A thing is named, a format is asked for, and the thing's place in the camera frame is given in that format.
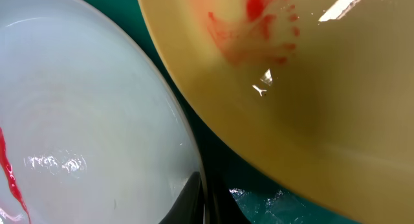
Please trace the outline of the yellow plate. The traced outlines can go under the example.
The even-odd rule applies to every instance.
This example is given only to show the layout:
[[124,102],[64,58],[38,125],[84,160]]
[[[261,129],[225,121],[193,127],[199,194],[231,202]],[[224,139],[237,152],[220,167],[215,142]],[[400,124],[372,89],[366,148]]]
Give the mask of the yellow plate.
[[361,223],[413,222],[413,0],[138,0],[234,152]]

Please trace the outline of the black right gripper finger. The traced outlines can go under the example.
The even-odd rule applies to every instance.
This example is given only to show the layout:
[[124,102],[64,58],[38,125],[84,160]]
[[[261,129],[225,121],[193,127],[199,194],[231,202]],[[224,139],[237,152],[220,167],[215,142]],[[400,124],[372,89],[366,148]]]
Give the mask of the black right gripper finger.
[[160,224],[250,224],[223,179],[194,172]]

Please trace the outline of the light blue plate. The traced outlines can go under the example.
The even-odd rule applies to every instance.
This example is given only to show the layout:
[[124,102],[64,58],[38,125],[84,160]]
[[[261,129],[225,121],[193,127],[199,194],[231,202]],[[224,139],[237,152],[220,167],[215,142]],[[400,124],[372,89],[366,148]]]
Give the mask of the light blue plate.
[[1,222],[161,223],[202,171],[154,63],[83,0],[1,0]]

